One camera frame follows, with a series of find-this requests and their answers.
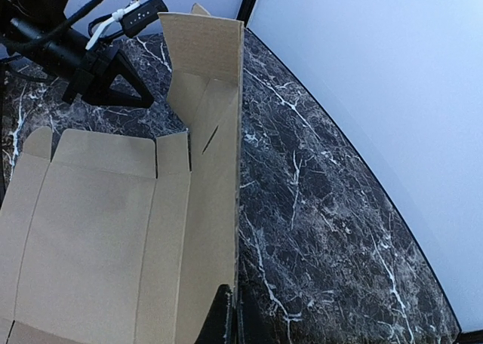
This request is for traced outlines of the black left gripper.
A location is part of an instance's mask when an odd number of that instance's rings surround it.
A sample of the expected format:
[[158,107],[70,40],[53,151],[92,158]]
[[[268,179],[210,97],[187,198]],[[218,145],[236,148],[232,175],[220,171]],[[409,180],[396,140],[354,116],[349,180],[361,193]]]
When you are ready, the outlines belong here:
[[[120,75],[137,93],[137,96],[112,91],[110,86]],[[148,109],[154,97],[124,52],[106,49],[87,51],[69,80],[62,100],[72,103],[80,95],[92,106],[122,106]]]

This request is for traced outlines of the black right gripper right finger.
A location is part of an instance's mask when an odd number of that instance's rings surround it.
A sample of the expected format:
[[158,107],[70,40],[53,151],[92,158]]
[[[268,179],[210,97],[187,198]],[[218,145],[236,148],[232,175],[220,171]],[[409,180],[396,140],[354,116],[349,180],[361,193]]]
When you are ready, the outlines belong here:
[[274,344],[268,327],[263,321],[260,308],[247,285],[238,289],[237,339],[239,344]]

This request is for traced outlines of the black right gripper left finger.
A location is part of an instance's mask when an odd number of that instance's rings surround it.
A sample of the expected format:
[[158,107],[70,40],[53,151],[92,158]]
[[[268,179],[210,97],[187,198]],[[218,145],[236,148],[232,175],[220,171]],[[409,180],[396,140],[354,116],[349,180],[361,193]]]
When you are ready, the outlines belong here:
[[234,312],[232,289],[228,284],[221,284],[195,344],[234,343]]

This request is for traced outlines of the brown cardboard box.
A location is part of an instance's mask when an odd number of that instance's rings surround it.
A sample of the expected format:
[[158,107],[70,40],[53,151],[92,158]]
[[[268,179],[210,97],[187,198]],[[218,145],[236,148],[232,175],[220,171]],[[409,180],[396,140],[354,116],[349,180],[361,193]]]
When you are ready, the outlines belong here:
[[159,18],[187,131],[28,136],[1,207],[3,343],[195,343],[221,284],[236,307],[244,27]]

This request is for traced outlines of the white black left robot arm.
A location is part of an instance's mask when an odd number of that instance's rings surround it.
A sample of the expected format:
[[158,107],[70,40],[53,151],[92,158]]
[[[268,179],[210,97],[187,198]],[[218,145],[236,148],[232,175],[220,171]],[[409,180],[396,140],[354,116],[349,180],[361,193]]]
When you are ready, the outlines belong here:
[[86,35],[73,25],[104,0],[90,0],[64,14],[69,0],[1,0],[1,43],[9,59],[25,57],[46,74],[67,81],[63,101],[81,97],[92,106],[149,108],[154,98],[127,54],[113,41],[133,38],[167,7],[162,0],[130,0],[92,20]]

